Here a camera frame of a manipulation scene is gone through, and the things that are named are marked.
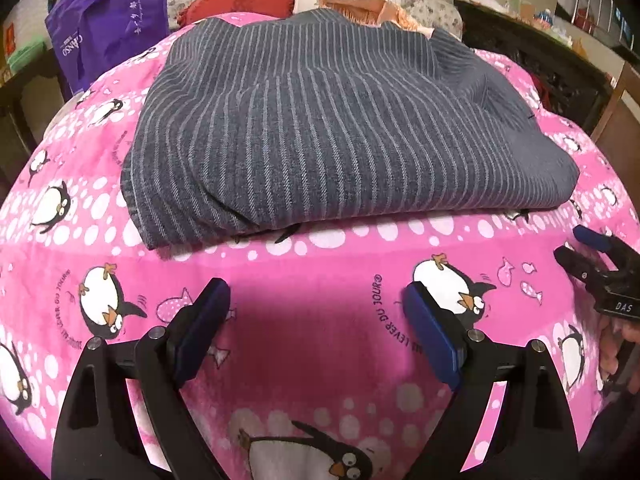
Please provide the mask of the person's right hand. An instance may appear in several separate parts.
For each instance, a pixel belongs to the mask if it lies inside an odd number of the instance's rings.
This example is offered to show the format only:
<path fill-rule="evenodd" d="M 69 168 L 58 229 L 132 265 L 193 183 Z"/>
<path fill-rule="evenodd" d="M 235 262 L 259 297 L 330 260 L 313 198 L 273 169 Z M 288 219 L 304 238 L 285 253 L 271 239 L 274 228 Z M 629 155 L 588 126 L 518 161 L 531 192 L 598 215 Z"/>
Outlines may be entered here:
<path fill-rule="evenodd" d="M 601 315 L 599 330 L 599 373 L 602 382 L 606 382 L 620 368 L 620 359 L 617 355 L 622 348 L 622 343 L 638 344 L 640 342 L 640 326 L 638 322 Z"/>

